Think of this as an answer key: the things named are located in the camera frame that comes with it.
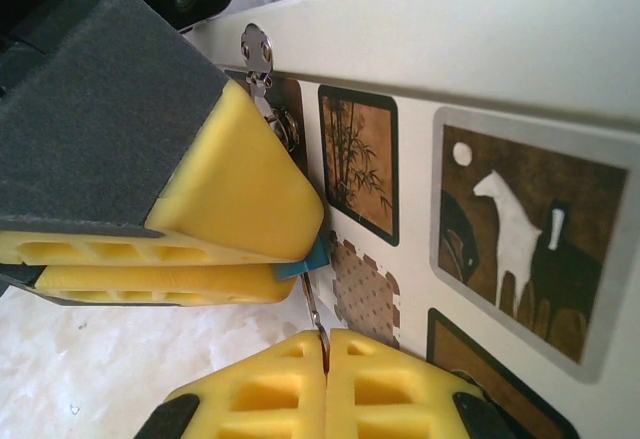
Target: white circle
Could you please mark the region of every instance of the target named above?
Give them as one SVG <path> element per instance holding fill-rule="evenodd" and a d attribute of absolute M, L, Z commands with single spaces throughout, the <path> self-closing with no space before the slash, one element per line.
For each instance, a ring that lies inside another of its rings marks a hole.
<path fill-rule="evenodd" d="M 461 166 L 466 167 L 471 164 L 472 158 L 471 148 L 464 142 L 456 142 L 456 145 L 453 146 L 453 159 Z"/>

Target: white marble surface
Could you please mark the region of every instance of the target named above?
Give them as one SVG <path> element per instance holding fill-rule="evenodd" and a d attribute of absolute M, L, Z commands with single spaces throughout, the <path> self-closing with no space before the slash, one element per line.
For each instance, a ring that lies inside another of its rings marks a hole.
<path fill-rule="evenodd" d="M 173 389 L 308 328 L 299 283 L 279 304 L 194 308 L 62 307 L 9 288 L 0 438 L 131 438 Z"/>

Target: screw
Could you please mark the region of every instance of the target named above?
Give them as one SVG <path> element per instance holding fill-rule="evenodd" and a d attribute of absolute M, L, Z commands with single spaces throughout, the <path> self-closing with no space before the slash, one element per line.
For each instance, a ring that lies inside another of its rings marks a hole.
<path fill-rule="evenodd" d="M 267 41 L 262 41 L 260 46 L 262 47 L 262 58 L 266 62 L 271 62 L 271 46 L 269 43 Z"/>
<path fill-rule="evenodd" d="M 247 45 L 247 43 L 243 42 L 240 49 L 242 50 L 242 57 L 244 57 L 245 60 L 249 60 L 249 46 Z"/>

